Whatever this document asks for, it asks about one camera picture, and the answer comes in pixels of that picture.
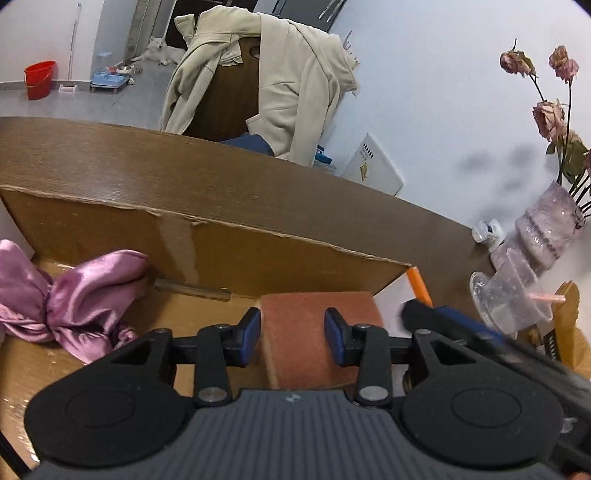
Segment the orange pink sponge block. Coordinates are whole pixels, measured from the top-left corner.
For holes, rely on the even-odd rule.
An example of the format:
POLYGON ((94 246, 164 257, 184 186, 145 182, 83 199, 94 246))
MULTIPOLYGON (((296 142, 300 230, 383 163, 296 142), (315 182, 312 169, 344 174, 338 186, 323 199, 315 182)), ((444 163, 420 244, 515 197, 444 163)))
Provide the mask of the orange pink sponge block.
POLYGON ((315 390, 345 387, 356 381, 356 367, 341 368, 325 340, 325 311, 339 310, 349 324, 382 327, 384 321, 369 292, 315 292, 264 295, 263 363, 270 388, 315 390))

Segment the cardboard box red orange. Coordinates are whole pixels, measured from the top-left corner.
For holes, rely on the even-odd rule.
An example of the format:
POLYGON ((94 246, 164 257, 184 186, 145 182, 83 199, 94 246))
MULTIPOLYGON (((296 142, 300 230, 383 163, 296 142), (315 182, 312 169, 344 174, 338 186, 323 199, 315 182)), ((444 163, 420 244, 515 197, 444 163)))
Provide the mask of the cardboard box red orange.
POLYGON ((417 268, 324 242, 174 212, 4 190, 1 199, 52 274, 116 250, 147 257, 152 279, 125 319, 138 334, 168 328, 178 336, 238 320, 260 297, 293 292, 362 291, 386 301, 432 302, 417 268))

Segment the clear plastic cup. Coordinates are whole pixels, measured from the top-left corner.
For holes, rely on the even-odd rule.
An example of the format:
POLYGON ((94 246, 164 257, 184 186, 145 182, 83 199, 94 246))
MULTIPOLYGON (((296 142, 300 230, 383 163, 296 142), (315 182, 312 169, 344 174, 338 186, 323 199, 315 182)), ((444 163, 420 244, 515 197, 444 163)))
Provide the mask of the clear plastic cup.
POLYGON ((564 294, 544 292, 527 259, 512 248, 493 276, 474 272, 469 287, 484 323, 508 336, 540 322, 550 322, 552 307, 566 302, 564 294))

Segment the pink satin cloth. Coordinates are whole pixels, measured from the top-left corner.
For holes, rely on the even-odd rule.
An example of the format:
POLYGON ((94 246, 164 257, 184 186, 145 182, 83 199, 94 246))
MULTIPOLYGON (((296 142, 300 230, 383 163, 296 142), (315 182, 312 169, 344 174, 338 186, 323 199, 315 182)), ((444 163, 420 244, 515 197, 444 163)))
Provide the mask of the pink satin cloth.
POLYGON ((134 250, 113 251, 53 277, 3 240, 1 336, 56 342, 90 364, 137 338, 123 317, 147 284, 148 257, 134 250))

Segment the small white bottle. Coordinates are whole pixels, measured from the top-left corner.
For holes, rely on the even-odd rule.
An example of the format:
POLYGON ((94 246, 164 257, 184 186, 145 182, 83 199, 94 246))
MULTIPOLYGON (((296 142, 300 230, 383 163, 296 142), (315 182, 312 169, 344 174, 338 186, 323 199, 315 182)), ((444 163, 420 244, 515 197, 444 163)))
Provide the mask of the small white bottle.
POLYGON ((492 253, 503 243, 506 232, 496 219, 481 220, 473 226, 472 238, 477 244, 486 246, 488 251, 492 253))

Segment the purple glass vase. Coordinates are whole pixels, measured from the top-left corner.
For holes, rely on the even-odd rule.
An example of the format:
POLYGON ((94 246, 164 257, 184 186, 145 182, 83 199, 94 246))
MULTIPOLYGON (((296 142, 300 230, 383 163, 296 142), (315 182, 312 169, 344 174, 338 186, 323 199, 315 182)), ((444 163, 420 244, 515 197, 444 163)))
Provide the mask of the purple glass vase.
POLYGON ((530 267, 541 273, 551 269, 579 236, 586 220, 569 192, 552 182, 539 199, 515 221, 515 231, 490 254, 496 270, 509 249, 522 254, 530 267))

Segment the white panel heater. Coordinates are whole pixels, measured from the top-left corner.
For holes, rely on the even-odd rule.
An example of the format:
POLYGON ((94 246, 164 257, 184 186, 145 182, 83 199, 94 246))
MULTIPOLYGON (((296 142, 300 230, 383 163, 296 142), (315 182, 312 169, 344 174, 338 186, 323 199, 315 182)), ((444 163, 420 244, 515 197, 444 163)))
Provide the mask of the white panel heater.
POLYGON ((341 177, 391 196, 397 196, 405 185, 390 156, 370 133, 349 160, 341 177))

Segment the brown wooden chair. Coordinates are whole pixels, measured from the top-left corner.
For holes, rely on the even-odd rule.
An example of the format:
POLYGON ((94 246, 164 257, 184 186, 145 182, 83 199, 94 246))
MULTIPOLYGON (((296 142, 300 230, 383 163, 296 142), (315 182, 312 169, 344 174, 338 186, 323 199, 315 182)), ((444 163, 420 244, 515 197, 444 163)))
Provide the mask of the brown wooden chair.
POLYGON ((218 66, 183 136, 221 142, 242 136, 259 113, 259 37, 239 40, 242 64, 218 66))

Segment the beige coat on chair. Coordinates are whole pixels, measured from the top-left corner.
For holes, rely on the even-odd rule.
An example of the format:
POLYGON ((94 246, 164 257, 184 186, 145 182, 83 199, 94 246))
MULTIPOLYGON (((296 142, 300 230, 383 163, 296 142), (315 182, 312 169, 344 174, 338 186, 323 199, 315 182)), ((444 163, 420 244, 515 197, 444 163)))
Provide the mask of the beige coat on chair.
POLYGON ((290 19, 217 5, 177 16, 177 31, 187 49, 164 96, 159 129, 180 135, 222 66, 242 63, 242 38, 259 38, 256 115, 247 131, 269 144, 277 158, 310 168, 322 133, 339 102, 358 83, 355 59, 338 35, 290 19))

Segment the dried pink rose bouquet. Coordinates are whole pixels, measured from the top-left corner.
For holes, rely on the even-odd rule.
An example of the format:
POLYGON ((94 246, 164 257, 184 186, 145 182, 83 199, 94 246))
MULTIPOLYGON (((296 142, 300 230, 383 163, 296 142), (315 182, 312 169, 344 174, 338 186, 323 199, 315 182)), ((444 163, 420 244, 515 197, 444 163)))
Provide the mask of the dried pink rose bouquet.
POLYGON ((548 65, 555 76, 567 86, 567 101, 547 98, 539 85, 539 76, 533 61, 517 48, 501 53, 501 69, 509 75, 528 78, 534 85, 539 101, 532 115, 539 135, 547 142, 546 154, 558 161, 556 182, 567 186, 569 196, 583 215, 590 218, 590 148, 572 127, 573 83, 579 72, 578 62, 570 56, 564 45, 557 46, 548 57, 548 65))

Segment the blue pet feeding tray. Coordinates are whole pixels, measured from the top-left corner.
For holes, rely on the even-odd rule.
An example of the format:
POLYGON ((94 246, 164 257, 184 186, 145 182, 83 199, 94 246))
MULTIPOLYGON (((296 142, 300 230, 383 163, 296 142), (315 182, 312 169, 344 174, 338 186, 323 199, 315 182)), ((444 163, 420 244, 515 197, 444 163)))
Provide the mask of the blue pet feeding tray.
POLYGON ((91 92, 105 90, 111 93, 117 93, 124 85, 130 82, 133 74, 133 66, 105 67, 92 74, 89 90, 91 92))

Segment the white mop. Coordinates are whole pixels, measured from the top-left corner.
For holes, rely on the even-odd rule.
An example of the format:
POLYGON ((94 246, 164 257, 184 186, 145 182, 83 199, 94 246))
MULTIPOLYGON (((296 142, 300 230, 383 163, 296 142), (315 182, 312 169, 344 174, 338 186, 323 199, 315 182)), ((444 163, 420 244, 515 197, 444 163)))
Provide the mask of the white mop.
POLYGON ((74 23, 73 23, 71 37, 70 37, 67 76, 66 76, 66 79, 64 81, 62 81, 58 87, 58 93, 63 94, 63 95, 73 95, 77 91, 77 84, 72 80, 72 73, 73 73, 74 58, 75 58, 76 37, 77 37, 77 31, 78 31, 81 11, 82 11, 82 4, 81 4, 81 2, 78 2, 76 5, 74 23))

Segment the white dog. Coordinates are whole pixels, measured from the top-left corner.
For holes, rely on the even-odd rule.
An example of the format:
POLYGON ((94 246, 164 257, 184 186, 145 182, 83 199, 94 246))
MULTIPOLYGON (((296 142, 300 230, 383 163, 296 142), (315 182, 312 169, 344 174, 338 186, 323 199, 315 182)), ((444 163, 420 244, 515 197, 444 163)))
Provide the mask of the white dog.
POLYGON ((163 38, 151 37, 146 50, 141 55, 133 57, 131 62, 146 60, 167 66, 170 63, 178 64, 184 54, 184 49, 168 46, 163 38))

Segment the red plastic bucket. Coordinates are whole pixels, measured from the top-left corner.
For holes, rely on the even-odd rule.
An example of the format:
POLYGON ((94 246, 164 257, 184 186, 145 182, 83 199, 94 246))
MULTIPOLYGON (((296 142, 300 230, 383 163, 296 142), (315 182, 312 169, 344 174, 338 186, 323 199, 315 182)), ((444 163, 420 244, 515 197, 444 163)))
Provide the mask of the red plastic bucket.
POLYGON ((56 62, 52 60, 32 64, 24 69, 24 79, 29 101, 49 95, 56 62))

